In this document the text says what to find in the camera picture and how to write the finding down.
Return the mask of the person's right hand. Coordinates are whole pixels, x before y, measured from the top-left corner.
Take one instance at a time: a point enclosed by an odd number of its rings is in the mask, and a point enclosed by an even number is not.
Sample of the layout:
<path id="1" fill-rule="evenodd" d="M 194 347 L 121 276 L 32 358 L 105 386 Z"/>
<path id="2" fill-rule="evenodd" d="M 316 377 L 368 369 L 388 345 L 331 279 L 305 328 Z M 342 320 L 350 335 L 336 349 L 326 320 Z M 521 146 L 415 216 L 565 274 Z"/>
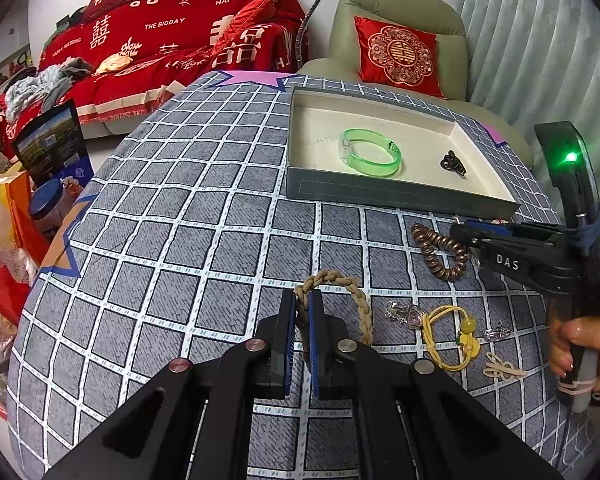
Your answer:
<path id="1" fill-rule="evenodd" d="M 580 380 L 595 378 L 594 393 L 600 393 L 600 315 L 568 320 L 553 306 L 547 315 L 550 329 L 548 362 L 554 375 L 566 379 L 570 374 Z"/>

